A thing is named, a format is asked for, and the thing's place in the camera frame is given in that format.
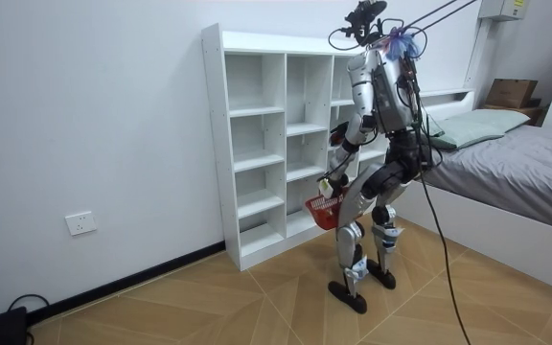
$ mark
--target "humanoid robot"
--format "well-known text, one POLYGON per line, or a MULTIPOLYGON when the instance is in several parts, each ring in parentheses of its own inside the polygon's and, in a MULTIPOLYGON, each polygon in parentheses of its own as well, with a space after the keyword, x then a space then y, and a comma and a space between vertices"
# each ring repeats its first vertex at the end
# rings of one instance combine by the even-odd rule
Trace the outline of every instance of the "humanoid robot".
POLYGON ((335 138, 341 145, 329 162, 330 171, 319 179, 323 197, 345 193, 335 230, 344 284, 330 282, 328 288, 358 313, 367 311, 365 299, 357 290, 357 284, 367 273, 386 288, 396 287, 396 279, 389 271, 390 256, 402 229, 394 225, 396 213, 390 203, 402 194, 421 169, 430 167, 425 160, 429 154, 420 145, 422 115, 414 64, 416 57, 404 52, 398 59, 387 58, 385 42, 393 36, 382 33, 380 20, 376 25, 378 31, 371 32, 374 19, 385 8, 384 1, 362 1, 345 18, 351 27, 339 29, 346 36, 354 35, 359 46, 366 49, 348 62, 356 112, 347 126, 333 131, 332 140, 335 138), (384 133, 389 140, 384 164, 368 167, 345 189, 349 182, 345 174, 349 163, 369 135, 379 133, 384 133), (372 236, 378 250, 378 263, 363 255, 359 242, 365 230, 356 222, 374 200, 372 236))

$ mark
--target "red basket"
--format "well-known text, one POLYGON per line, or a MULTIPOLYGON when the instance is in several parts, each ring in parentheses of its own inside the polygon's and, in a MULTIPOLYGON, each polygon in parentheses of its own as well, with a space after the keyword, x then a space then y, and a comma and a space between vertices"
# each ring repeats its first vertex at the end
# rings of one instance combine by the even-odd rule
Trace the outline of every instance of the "red basket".
POLYGON ((344 194, 329 199, 319 195, 306 201, 306 207, 310 210, 316 225, 323 230, 331 230, 337 226, 337 216, 342 200, 344 200, 344 194))

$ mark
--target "wooden floor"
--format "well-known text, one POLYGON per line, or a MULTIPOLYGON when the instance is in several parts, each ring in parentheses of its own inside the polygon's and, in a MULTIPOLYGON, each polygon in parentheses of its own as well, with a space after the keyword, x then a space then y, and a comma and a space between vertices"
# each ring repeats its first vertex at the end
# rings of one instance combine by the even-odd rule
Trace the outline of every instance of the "wooden floor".
MULTIPOLYGON (((329 232, 244 272, 219 254, 38 325, 35 344, 464 344, 439 238, 400 225, 398 286, 386 290, 368 276, 360 285, 364 315, 327 291, 341 279, 329 232)), ((376 259, 370 236, 363 246, 376 259)), ((454 242, 448 250, 472 344, 552 345, 552 287, 454 242)))

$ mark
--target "black device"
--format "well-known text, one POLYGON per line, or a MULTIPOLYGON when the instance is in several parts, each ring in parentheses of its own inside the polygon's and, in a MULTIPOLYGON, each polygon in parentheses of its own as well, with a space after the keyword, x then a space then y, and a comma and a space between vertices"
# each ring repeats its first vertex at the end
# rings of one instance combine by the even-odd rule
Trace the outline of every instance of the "black device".
POLYGON ((365 42, 375 41, 382 36, 382 26, 378 25, 378 31, 371 33, 372 22, 374 22, 374 19, 386 8, 386 1, 360 1, 355 10, 344 18, 344 20, 351 24, 351 27, 345 29, 344 33, 347 37, 354 35, 359 45, 364 45, 365 42))
POLYGON ((0 314, 0 345, 27 343, 27 309, 16 308, 0 314))

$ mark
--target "gray bedsheet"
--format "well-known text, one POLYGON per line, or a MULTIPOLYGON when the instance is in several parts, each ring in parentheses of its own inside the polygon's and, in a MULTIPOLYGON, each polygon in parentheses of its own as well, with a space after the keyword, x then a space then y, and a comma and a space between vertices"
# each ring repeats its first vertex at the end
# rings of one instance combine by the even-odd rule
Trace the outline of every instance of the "gray bedsheet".
POLYGON ((440 189, 552 225, 552 130, 522 126, 444 153, 426 180, 440 189))

